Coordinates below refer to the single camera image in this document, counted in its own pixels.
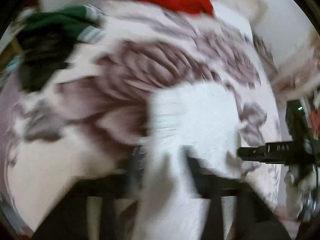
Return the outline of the pink floral curtain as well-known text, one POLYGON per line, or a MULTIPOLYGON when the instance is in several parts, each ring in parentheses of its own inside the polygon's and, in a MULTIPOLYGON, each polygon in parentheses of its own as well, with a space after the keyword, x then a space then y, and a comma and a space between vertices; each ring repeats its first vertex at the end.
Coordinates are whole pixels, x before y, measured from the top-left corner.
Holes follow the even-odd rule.
POLYGON ((311 94, 319 86, 319 34, 312 31, 271 80, 278 105, 311 94))

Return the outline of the beige bed headboard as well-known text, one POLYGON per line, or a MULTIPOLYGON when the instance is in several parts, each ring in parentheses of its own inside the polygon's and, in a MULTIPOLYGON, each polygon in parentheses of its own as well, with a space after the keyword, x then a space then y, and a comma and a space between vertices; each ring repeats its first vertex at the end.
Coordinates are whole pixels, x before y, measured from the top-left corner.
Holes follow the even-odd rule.
POLYGON ((265 16, 268 6, 263 0, 218 0, 248 19, 252 27, 256 27, 265 16))

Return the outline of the white pillow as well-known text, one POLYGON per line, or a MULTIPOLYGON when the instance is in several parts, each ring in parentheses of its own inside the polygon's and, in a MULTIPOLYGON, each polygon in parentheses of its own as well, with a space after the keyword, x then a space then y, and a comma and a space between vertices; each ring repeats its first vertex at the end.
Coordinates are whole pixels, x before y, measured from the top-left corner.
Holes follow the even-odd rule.
POLYGON ((240 34, 245 35, 251 42, 253 42, 251 25, 245 16, 230 9, 227 5, 219 1, 212 0, 211 4, 213 6, 214 15, 218 20, 221 20, 230 27, 238 29, 240 34))

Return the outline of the black garment on bed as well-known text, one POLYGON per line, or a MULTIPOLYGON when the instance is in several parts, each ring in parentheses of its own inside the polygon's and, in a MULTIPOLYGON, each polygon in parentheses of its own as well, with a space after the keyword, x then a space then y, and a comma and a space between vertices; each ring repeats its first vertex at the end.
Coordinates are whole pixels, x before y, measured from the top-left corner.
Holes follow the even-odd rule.
POLYGON ((29 92, 40 91, 55 71, 68 67, 66 60, 77 43, 58 30, 23 30, 17 39, 24 52, 18 75, 22 89, 29 92))

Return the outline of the floral pink bed blanket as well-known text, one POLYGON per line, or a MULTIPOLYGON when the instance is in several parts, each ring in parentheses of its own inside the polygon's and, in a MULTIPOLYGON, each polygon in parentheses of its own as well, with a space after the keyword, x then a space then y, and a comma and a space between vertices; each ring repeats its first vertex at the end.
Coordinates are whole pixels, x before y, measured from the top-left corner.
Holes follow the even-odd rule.
MULTIPOLYGON (((73 182, 116 172, 144 146, 157 90, 221 84, 234 95, 239 147, 281 139, 263 63, 238 29, 142 2, 102 0, 101 8, 104 38, 75 46, 68 67, 40 91, 23 90, 14 73, 1 92, 1 191, 31 232, 73 182)), ((227 163, 276 206, 277 167, 243 162, 236 152, 227 163)))

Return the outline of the white fuzzy knit jacket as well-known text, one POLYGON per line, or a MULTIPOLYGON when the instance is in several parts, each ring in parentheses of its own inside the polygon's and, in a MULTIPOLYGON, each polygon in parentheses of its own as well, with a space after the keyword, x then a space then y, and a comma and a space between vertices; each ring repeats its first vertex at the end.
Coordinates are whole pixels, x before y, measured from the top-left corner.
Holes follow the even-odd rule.
POLYGON ((187 157, 221 176, 240 145, 234 95, 214 82, 181 83, 148 100, 143 188, 134 239, 199 239, 209 201, 196 192, 187 157))

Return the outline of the green striped-cuff garment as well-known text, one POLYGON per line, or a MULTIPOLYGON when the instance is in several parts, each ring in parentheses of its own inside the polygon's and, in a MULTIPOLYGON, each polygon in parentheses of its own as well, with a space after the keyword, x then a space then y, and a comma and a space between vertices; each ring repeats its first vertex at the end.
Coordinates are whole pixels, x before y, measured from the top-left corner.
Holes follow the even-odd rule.
POLYGON ((94 44, 105 37, 105 14, 91 5, 77 5, 55 12, 35 12, 23 22, 17 37, 26 40, 58 34, 78 42, 94 44))

